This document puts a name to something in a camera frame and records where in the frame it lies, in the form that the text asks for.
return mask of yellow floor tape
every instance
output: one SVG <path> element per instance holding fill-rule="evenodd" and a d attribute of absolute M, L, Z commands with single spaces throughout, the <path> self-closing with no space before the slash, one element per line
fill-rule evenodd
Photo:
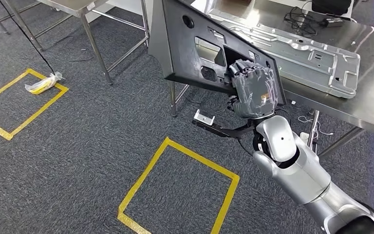
<path fill-rule="evenodd" d="M 2 88 L 0 88 L 0 93 L 2 93 L 3 91 L 5 91 L 7 88 L 11 87 L 12 85 L 14 85 L 16 82 L 18 82 L 20 79 L 22 79 L 23 77 L 25 77 L 27 74 L 31 74 L 35 77 L 38 77 L 39 79 L 45 79 L 46 76 L 32 70 L 32 69 L 27 69 L 24 73 L 22 73 L 19 77 L 13 79 L 11 82 L 9 82 L 8 84 L 6 84 L 5 86 L 3 86 Z M 62 95 L 64 95 L 64 93 L 66 93 L 68 91 L 68 88 L 63 86 L 63 85 L 60 85 L 58 83 L 55 84 L 55 87 L 58 88 L 60 90 L 60 92 L 55 95 L 55 97 L 53 97 L 51 100 L 49 100 L 44 106 L 42 106 L 37 112 L 35 112 L 32 116 L 30 116 L 28 119 L 26 119 L 19 127 L 17 127 L 15 130 L 13 130 L 12 132 L 7 132 L 5 130 L 3 130 L 1 127 L 0 127 L 0 136 L 7 139 L 7 140 L 11 140 L 15 134 L 17 134 L 20 130 L 22 130 L 26 125 L 28 125 L 30 122 L 32 122 L 32 120 L 34 120 L 38 115 L 40 115 L 43 111 L 45 111 L 50 105 L 52 105 L 52 103 L 54 103 L 56 100 L 58 100 L 58 98 L 60 98 Z"/>
<path fill-rule="evenodd" d="M 118 220 L 123 222 L 125 225 L 130 227 L 132 230 L 134 230 L 138 234 L 150 234 L 149 231 L 141 227 L 137 222 L 132 220 L 130 217 L 126 216 L 124 214 L 124 210 L 128 206 L 131 199 L 134 197 L 137 190 L 140 188 L 141 184 L 144 182 L 147 175 L 151 172 L 152 168 L 154 167 L 157 160 L 160 158 L 160 155 L 164 152 L 167 146 L 171 146 L 182 153 L 194 158 L 195 160 L 207 165 L 208 167 L 220 172 L 221 174 L 229 177 L 231 179 L 230 187 L 227 190 L 226 197 L 224 198 L 224 202 L 222 204 L 222 207 L 220 208 L 219 214 L 217 215 L 216 221 L 214 222 L 213 228 L 211 230 L 211 234 L 217 234 L 220 231 L 220 228 L 223 224 L 224 217 L 227 213 L 228 207 L 230 206 L 230 202 L 233 199 L 234 192 L 236 191 L 237 184 L 239 183 L 240 177 L 233 172 L 227 170 L 224 167 L 221 167 L 217 165 L 216 163 L 208 160 L 207 158 L 200 156 L 196 154 L 195 152 L 187 149 L 186 147 L 170 140 L 168 137 L 163 141 L 163 143 L 160 145 L 158 150 L 155 152 L 154 156 L 152 157 L 150 163 L 144 170 L 144 172 L 141 174 L 141 176 L 138 178 L 138 180 L 135 182 L 135 184 L 131 187 L 130 191 L 128 191 L 127 195 L 121 202 L 121 204 L 118 206 Z"/>

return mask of black device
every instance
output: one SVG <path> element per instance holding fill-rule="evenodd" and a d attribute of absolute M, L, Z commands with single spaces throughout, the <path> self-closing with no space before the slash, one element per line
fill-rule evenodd
<path fill-rule="evenodd" d="M 273 70 L 278 105 L 285 104 L 271 56 L 181 1 L 155 0 L 153 15 L 149 54 L 160 62 L 165 79 L 236 95 L 228 66 L 239 59 L 250 60 Z"/>

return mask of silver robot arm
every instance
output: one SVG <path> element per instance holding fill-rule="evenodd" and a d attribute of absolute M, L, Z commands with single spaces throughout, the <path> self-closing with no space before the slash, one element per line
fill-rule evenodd
<path fill-rule="evenodd" d="M 238 60 L 229 71 L 237 90 L 237 96 L 230 97 L 229 109 L 246 118 L 247 124 L 226 129 L 200 110 L 193 123 L 221 137 L 240 139 L 253 131 L 256 165 L 295 202 L 305 206 L 326 233 L 374 234 L 374 210 L 336 186 L 319 164 L 319 157 L 292 131 L 285 118 L 275 115 L 280 87 L 275 85 L 277 78 L 272 70 Z"/>
<path fill-rule="evenodd" d="M 374 233 L 374 212 L 352 199 L 332 181 L 319 164 L 319 157 L 290 130 L 285 118 L 274 116 L 261 122 L 256 131 L 269 145 L 268 156 L 255 151 L 253 158 L 266 175 L 272 177 L 287 194 L 309 211 L 328 234 Z M 277 155 L 293 152 L 279 166 Z"/>

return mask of yellow object in bag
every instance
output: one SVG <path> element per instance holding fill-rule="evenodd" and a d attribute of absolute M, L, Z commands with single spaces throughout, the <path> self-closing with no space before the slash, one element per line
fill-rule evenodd
<path fill-rule="evenodd" d="M 40 94 L 44 92 L 45 90 L 51 88 L 55 85 L 55 83 L 58 80 L 64 79 L 62 77 L 61 72 L 55 72 L 54 74 L 50 74 L 49 77 L 41 80 L 40 82 L 37 82 L 33 85 L 27 85 L 25 84 L 25 89 L 28 90 L 31 94 Z"/>

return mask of sheet metal part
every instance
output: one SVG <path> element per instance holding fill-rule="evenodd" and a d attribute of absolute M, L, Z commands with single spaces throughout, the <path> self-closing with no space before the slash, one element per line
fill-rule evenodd
<path fill-rule="evenodd" d="M 282 77 L 336 97 L 356 95 L 360 55 L 262 24 L 250 27 L 220 11 L 210 16 L 271 55 Z"/>

